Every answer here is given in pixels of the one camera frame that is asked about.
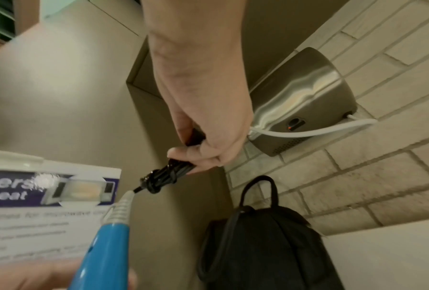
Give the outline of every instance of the brick wall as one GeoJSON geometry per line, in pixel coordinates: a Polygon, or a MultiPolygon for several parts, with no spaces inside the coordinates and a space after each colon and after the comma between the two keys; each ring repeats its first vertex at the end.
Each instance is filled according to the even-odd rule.
{"type": "MultiPolygon", "coordinates": [[[[356,115],[379,123],[275,157],[246,143],[225,167],[234,204],[250,179],[267,174],[281,205],[327,235],[428,219],[429,0],[351,0],[297,50],[309,46],[346,78],[356,115]]],[[[269,201],[267,184],[246,198],[256,208],[269,201]]]]}

